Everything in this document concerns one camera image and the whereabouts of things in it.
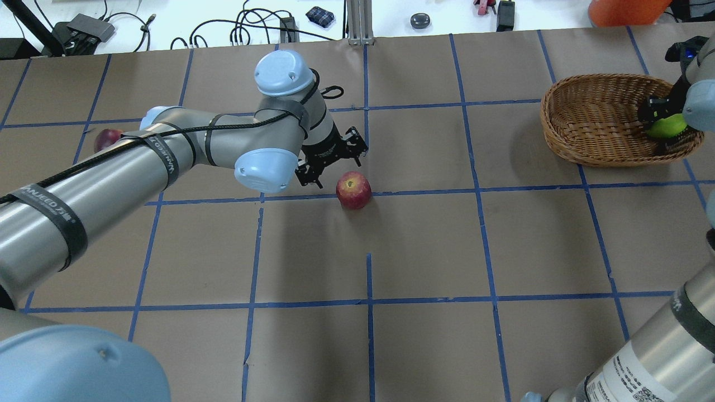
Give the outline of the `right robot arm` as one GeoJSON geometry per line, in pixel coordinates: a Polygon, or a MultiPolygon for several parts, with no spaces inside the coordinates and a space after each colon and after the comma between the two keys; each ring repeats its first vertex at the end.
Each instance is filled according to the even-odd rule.
{"type": "MultiPolygon", "coordinates": [[[[557,156],[590,167],[681,160],[713,132],[713,38],[670,46],[681,66],[671,85],[636,74],[588,74],[547,90],[541,123],[557,156]]],[[[600,368],[577,386],[524,401],[712,401],[713,262],[678,290],[600,368]]]]}

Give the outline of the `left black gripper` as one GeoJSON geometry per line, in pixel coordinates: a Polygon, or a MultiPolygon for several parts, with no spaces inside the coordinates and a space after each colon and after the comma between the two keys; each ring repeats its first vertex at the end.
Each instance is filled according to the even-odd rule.
{"type": "Polygon", "coordinates": [[[322,188],[320,175],[325,168],[342,159],[352,159],[358,167],[360,158],[368,152],[368,144],[356,127],[350,127],[345,134],[340,134],[333,127],[325,139],[317,144],[302,145],[303,158],[298,160],[294,171],[301,186],[315,184],[322,188]]]}

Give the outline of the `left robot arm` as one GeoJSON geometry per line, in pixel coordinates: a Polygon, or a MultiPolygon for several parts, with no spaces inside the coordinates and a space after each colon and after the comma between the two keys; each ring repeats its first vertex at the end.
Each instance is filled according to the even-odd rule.
{"type": "Polygon", "coordinates": [[[368,151],[355,127],[339,133],[298,52],[267,54],[254,79],[263,99],[252,117],[154,107],[114,145],[2,198],[3,401],[169,401],[168,377],[143,347],[16,303],[195,165],[232,168],[246,188],[276,194],[368,151]]]}

